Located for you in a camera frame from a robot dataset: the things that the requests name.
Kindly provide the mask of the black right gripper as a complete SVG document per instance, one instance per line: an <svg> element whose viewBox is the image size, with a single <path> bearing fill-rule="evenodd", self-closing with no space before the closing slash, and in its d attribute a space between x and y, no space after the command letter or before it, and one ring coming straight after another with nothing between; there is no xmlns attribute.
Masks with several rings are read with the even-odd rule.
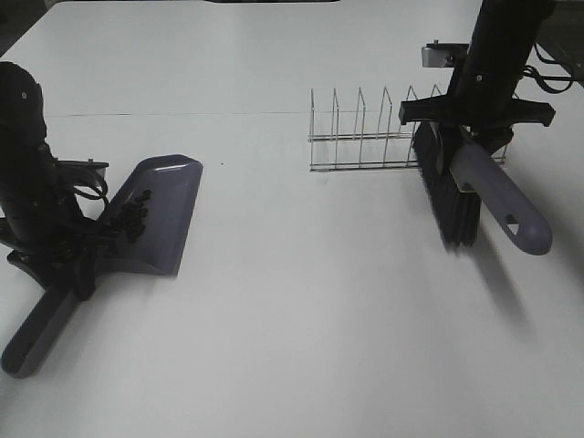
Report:
<svg viewBox="0 0 584 438"><path fill-rule="evenodd" d="M511 125L536 123L548 127L555 117L549 103L511 99L501 110L481 107L476 111L465 109L447 95L401 102L401 125L410 122L439 122L436 128L436 171L439 175L454 172L458 175L464 166L464 146L469 132L463 126L477 129L472 139L489 155L504 148L514 137Z"/></svg>

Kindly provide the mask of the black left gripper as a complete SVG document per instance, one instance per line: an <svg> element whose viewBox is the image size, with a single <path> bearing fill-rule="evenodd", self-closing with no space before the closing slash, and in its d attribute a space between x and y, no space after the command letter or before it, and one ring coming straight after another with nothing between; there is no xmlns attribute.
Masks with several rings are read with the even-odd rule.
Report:
<svg viewBox="0 0 584 438"><path fill-rule="evenodd" d="M96 290L96 265L107 253L116 253L119 231L105 226L92 233L60 236L56 242L31 244L16 238L5 224L7 262L31 276L40 286L51 286L60 271L71 269L73 294L88 301Z"/></svg>

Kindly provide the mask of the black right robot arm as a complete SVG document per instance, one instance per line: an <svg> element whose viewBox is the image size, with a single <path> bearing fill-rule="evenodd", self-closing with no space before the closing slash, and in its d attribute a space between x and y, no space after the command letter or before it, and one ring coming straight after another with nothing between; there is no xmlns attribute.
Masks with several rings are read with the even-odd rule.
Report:
<svg viewBox="0 0 584 438"><path fill-rule="evenodd" d="M453 70L443 95L401 103L401 124L419 125L413 148L424 180L453 179L450 167L464 131L494 154L512 140L518 123L551 123L555 111L550 104L515 93L537 34L554 8L551 1L484 1L469 43L423 47L426 67Z"/></svg>

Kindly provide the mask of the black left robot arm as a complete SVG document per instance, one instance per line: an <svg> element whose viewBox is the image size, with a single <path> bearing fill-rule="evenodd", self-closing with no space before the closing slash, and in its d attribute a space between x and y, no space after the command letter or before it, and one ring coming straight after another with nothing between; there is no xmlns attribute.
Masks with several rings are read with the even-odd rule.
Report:
<svg viewBox="0 0 584 438"><path fill-rule="evenodd" d="M41 85L16 63L1 64L1 242L48 287L64 277L80 300L95 290L104 214L90 219L78 201L110 206L105 162L61 161L47 143Z"/></svg>

